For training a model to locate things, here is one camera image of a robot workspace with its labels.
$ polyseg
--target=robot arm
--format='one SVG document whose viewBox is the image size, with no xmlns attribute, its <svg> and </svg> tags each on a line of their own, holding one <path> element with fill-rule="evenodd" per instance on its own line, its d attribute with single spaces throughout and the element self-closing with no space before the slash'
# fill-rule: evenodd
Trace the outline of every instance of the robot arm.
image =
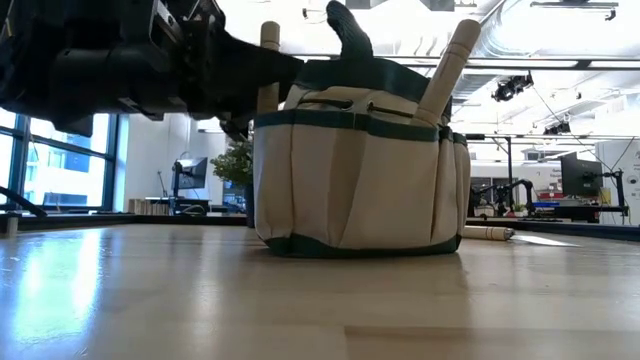
<svg viewBox="0 0 640 360">
<path fill-rule="evenodd" d="M 215 0 L 14 0 L 7 9 L 0 106 L 84 136 L 99 112 L 189 113 L 244 132 L 258 89 L 278 82 L 284 101 L 303 64 L 233 38 Z"/>
</svg>

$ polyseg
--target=monitor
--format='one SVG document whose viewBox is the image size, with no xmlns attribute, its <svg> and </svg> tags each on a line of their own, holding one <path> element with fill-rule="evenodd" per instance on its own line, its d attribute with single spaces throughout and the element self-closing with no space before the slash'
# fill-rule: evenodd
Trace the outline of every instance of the monitor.
<svg viewBox="0 0 640 360">
<path fill-rule="evenodd" d="M 181 159 L 176 163 L 180 164 L 182 170 L 178 175 L 178 189 L 204 189 L 207 184 L 207 158 Z M 175 176 L 171 180 L 171 188 L 175 186 Z"/>
<path fill-rule="evenodd" d="M 579 160 L 576 153 L 560 158 L 562 193 L 565 196 L 597 197 L 603 186 L 602 164 Z"/>
</svg>

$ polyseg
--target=window frame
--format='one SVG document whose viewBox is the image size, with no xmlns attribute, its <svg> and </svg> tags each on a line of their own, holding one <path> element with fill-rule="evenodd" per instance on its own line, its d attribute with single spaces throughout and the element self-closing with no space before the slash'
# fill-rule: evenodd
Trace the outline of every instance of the window frame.
<svg viewBox="0 0 640 360">
<path fill-rule="evenodd" d="M 24 186 L 27 175 L 27 156 L 29 154 L 29 145 L 31 142 L 35 144 L 48 145 L 55 149 L 66 150 L 73 153 L 88 155 L 104 159 L 105 171 L 102 190 L 101 206 L 55 206 L 35 204 L 37 207 L 47 210 L 58 210 L 62 212 L 70 210 L 82 211 L 111 211 L 113 210 L 113 195 L 115 185 L 115 169 L 117 161 L 117 144 L 120 130 L 121 115 L 109 115 L 109 127 L 107 129 L 107 149 L 105 153 L 93 151 L 74 144 L 68 144 L 62 141 L 48 139 L 42 136 L 31 134 L 30 123 L 31 118 L 24 115 L 16 115 L 15 127 L 7 128 L 0 126 L 0 134 L 13 137 L 13 151 L 11 155 L 11 166 L 9 169 L 9 190 L 17 192 L 24 196 Z M 5 204 L 0 204 L 0 210 L 15 211 L 18 210 L 16 203 L 7 199 Z"/>
</svg>

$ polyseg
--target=canvas tool bag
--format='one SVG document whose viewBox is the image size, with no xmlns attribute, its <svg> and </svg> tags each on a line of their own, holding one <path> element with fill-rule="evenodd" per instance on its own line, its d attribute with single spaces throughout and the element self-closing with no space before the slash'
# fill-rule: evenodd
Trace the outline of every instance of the canvas tool bag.
<svg viewBox="0 0 640 360">
<path fill-rule="evenodd" d="M 284 110 L 255 120 L 256 230 L 283 256 L 457 250 L 466 139 L 414 118 L 429 80 L 395 62 L 309 61 Z"/>
</svg>

